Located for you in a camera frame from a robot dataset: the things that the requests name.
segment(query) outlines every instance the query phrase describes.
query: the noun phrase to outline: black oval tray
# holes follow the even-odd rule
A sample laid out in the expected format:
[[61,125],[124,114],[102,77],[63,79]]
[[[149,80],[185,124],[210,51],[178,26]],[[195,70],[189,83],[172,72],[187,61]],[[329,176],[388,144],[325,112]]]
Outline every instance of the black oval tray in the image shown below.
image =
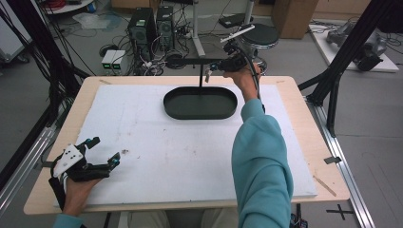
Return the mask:
[[177,120],[221,120],[237,109],[237,96],[224,87],[183,86],[163,97],[168,116]]

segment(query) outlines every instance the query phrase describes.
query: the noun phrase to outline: computer tower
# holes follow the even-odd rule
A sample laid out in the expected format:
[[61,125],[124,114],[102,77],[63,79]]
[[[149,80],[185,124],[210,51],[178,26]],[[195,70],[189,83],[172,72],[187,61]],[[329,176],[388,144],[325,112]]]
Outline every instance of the computer tower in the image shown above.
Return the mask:
[[135,56],[141,54],[145,61],[152,60],[157,49],[157,28],[152,8],[136,8],[127,30]]
[[160,37],[160,50],[175,49],[174,9],[159,6],[157,11],[157,30]]

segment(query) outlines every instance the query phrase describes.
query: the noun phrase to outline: person's arm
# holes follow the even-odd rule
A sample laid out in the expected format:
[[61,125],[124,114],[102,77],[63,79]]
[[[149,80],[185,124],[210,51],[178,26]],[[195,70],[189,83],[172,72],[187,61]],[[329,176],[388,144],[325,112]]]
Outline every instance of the person's arm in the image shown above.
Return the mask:
[[234,80],[245,100],[232,151],[239,227],[288,227],[293,179],[278,122],[264,114],[249,69],[224,77]]
[[63,213],[57,216],[53,228],[79,228],[83,224],[83,220],[78,216],[86,208],[86,199],[91,193],[92,187],[100,180],[74,182],[67,179],[65,207]]

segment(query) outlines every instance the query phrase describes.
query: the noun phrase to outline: floor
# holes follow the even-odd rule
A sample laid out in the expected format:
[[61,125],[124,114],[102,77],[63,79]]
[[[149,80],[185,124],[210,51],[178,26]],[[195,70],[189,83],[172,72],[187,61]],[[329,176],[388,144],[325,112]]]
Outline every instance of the floor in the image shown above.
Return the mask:
[[[61,26],[70,29],[68,41],[95,74],[103,75],[99,49],[112,41],[117,42],[117,36],[125,35],[126,21],[116,17],[113,28],[83,30],[79,25],[72,24],[71,16],[59,18]],[[200,31],[211,30],[217,19],[218,15],[201,19]],[[256,20],[271,24],[270,18],[257,17]],[[231,30],[217,25],[216,31]],[[218,37],[201,36],[201,43],[207,56],[225,56]],[[188,46],[189,56],[197,56],[193,44],[188,42]],[[401,53],[388,48],[386,54],[401,68]],[[75,54],[72,56],[77,67],[88,71]],[[263,50],[259,56],[268,63],[268,76],[289,75],[297,84],[317,76],[327,67],[311,34],[306,34],[301,40],[280,39],[275,48]],[[3,168],[47,107],[48,82],[32,61],[3,66],[0,72],[0,168]],[[191,66],[181,70],[167,69],[163,75],[199,75],[199,69]],[[312,91],[312,87],[307,88],[302,95]],[[396,73],[347,70],[340,82],[336,137],[376,227],[403,227],[403,197],[400,194],[403,192],[403,179],[400,177],[403,173],[402,96],[402,70]],[[38,174],[37,169],[30,172],[17,197],[0,218],[0,227],[49,227],[52,224],[54,215],[27,216],[23,212]],[[338,210],[338,204],[343,214],[329,211]],[[348,201],[303,203],[301,206],[302,217],[309,221],[310,227],[359,227],[355,215],[349,214],[353,209]],[[172,227],[191,227],[187,221],[196,219],[198,213],[170,211],[168,215],[175,223]],[[101,227],[106,213],[86,214],[83,217],[86,226]],[[117,227],[118,219],[119,213],[112,213],[109,227]]]

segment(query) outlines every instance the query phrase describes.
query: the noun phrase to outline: teal sweatshirt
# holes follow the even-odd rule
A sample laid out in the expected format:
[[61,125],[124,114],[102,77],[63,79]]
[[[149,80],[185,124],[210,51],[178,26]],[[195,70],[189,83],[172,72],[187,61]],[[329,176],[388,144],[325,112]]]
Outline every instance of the teal sweatshirt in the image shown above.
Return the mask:
[[[264,114],[258,99],[246,103],[241,116],[232,149],[238,226],[289,227],[294,185],[278,122]],[[82,222],[60,214],[53,228],[79,228]]]

